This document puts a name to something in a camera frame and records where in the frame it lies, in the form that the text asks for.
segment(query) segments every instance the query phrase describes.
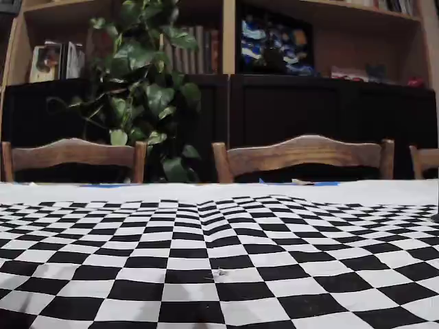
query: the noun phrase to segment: pothos plant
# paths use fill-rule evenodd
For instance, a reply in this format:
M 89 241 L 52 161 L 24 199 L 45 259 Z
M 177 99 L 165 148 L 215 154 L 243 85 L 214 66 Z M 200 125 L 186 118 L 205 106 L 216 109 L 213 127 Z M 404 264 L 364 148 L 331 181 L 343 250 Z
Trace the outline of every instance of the pothos plant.
M 126 0 L 117 21 L 91 20 L 104 32 L 112 53 L 91 65 L 91 92 L 75 98 L 70 108 L 85 120 L 108 129 L 112 145 L 147 143 L 149 181 L 194 182 L 188 165 L 199 158 L 187 141 L 200 112 L 198 87 L 169 70 L 163 39 L 173 46 L 195 49 L 195 38 L 174 26 L 178 0 Z

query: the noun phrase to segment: checkered cloth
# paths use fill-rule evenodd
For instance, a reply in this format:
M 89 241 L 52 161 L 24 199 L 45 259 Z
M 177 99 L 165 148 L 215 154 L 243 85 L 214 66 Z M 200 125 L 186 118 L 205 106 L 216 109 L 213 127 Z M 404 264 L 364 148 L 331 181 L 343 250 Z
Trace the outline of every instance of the checkered cloth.
M 0 204 L 0 328 L 439 328 L 435 206 Z

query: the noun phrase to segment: shelf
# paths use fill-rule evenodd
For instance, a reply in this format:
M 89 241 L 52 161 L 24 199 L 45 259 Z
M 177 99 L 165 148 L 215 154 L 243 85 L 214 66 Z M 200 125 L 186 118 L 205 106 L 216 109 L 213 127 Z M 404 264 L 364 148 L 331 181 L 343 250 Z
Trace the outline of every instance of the shelf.
M 337 0 L 245 0 L 246 3 L 331 29 L 401 33 L 419 25 L 418 17 Z

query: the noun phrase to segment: table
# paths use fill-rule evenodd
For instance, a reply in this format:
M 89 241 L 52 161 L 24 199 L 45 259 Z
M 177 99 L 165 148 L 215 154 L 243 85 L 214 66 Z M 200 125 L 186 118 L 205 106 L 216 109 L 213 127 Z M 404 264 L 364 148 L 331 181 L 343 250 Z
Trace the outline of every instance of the table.
M 0 328 L 439 328 L 438 182 L 0 184 Z

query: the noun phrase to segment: bookshelf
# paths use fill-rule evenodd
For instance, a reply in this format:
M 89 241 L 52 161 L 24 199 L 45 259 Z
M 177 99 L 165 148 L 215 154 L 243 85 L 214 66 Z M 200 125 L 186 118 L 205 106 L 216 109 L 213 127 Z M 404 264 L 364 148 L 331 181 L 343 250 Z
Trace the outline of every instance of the bookshelf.
M 8 74 L 3 85 L 28 81 L 32 51 L 44 40 L 86 44 L 88 22 L 112 17 L 123 0 L 23 0 L 11 34 Z M 241 2 L 278 12 L 313 25 L 316 70 L 328 76 L 332 66 L 363 69 L 384 64 L 388 77 L 405 85 L 421 77 L 431 85 L 423 18 L 414 0 L 414 16 L 355 5 L 340 0 L 180 0 L 181 25 L 219 30 L 220 73 L 240 73 L 237 63 Z

